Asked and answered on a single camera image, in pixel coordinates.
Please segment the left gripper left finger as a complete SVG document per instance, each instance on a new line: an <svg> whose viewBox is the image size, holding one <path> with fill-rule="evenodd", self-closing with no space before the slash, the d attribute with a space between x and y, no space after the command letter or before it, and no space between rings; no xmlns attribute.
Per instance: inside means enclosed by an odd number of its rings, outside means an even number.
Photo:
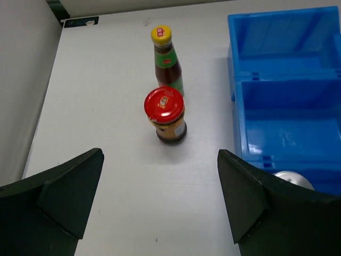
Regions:
<svg viewBox="0 0 341 256"><path fill-rule="evenodd" d="M1 187L1 255L74 255L83 239L104 154L93 148Z"/></svg>

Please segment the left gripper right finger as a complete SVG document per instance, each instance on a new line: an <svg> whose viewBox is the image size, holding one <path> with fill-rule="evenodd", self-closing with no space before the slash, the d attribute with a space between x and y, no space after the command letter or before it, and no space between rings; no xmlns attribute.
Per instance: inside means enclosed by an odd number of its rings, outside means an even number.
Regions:
<svg viewBox="0 0 341 256"><path fill-rule="evenodd" d="M294 185L226 149L218 174L241 255L340 255L340 197Z"/></svg>

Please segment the silver-top shaker can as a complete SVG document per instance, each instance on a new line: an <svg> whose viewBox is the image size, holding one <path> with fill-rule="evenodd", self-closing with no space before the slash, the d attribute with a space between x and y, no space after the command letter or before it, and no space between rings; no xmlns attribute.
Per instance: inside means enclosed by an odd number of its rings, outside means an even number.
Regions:
<svg viewBox="0 0 341 256"><path fill-rule="evenodd" d="M315 190L313 185L301 174L293 171L280 171L273 174L274 176L290 182L294 185L309 189Z"/></svg>

